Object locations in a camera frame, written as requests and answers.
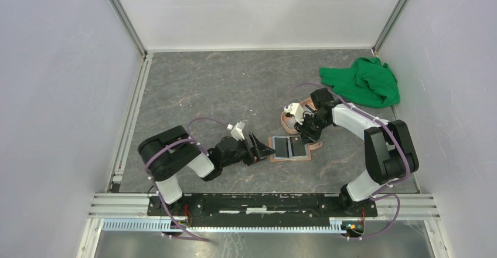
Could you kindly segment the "black card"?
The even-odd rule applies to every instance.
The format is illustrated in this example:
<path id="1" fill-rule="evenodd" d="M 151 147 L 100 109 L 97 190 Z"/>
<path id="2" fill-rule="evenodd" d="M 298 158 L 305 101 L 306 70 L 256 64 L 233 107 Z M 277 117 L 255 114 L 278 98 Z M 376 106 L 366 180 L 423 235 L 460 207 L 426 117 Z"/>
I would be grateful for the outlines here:
<path id="1" fill-rule="evenodd" d="M 300 137 L 290 138 L 290 147 L 292 152 L 292 157 L 306 157 L 307 147 L 302 143 Z"/>

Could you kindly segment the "pink oval tray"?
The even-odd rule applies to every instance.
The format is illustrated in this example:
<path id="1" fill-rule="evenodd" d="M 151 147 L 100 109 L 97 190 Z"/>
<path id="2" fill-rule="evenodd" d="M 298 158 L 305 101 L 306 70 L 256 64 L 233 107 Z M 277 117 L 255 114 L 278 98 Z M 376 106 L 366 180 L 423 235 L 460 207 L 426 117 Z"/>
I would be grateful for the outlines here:
<path id="1" fill-rule="evenodd" d="M 316 111 L 316 108 L 314 106 L 314 103 L 312 102 L 311 98 L 307 98 L 305 99 L 304 101 L 300 102 L 300 105 L 302 106 L 302 108 L 304 109 L 304 112 L 308 112 L 308 113 L 314 113 Z M 299 125 L 298 123 L 296 123 L 294 117 L 291 117 L 291 118 L 288 118 L 288 117 L 285 117 L 283 115 L 283 112 L 281 113 L 281 118 L 280 118 L 280 121 L 281 121 L 281 125 L 283 127 L 283 129 L 291 134 L 291 135 L 296 135 L 298 134 L 299 132 L 295 129 L 295 126 L 296 125 Z"/>

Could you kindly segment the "tan leather card holder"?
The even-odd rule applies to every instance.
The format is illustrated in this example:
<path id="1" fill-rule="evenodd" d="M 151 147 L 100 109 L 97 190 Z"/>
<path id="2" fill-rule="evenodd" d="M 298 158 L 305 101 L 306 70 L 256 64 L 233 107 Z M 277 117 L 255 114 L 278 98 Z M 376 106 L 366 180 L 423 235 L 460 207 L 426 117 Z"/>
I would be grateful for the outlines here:
<path id="1" fill-rule="evenodd" d="M 270 162 L 283 161 L 310 161 L 312 151 L 323 146 L 323 142 L 304 144 L 301 137 L 293 136 L 273 136 L 268 139 L 269 146 L 275 153 L 270 155 Z"/>

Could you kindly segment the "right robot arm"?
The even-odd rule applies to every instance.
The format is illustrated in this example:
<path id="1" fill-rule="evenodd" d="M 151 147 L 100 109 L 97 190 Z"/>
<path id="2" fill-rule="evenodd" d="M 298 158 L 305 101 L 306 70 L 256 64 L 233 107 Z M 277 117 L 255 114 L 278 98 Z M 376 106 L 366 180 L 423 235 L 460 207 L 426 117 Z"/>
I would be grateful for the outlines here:
<path id="1" fill-rule="evenodd" d="M 363 141 L 365 170 L 340 192 L 339 210 L 353 216 L 362 202 L 374 199 L 387 187 L 406 181 L 419 168 L 419 161 L 407 124 L 402 120 L 387 121 L 373 116 L 326 88 L 310 95 L 314 109 L 300 103 L 285 108 L 295 118 L 294 128 L 301 138 L 317 142 L 322 131 L 330 126 L 342 127 Z"/>

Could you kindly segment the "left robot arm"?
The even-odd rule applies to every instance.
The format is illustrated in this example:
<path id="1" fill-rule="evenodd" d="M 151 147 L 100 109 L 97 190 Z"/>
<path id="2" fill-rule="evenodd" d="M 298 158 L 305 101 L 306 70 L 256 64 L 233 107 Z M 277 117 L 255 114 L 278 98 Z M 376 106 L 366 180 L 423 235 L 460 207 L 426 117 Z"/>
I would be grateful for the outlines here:
<path id="1" fill-rule="evenodd" d="M 263 144 L 253 133 L 243 134 L 244 123 L 227 124 L 229 135 L 214 147 L 203 150 L 183 126 L 176 126 L 144 140 L 138 153 L 169 215 L 183 211 L 183 191 L 176 174 L 185 167 L 203 181 L 222 174 L 223 168 L 242 162 L 252 165 L 274 155 L 275 150 Z"/>

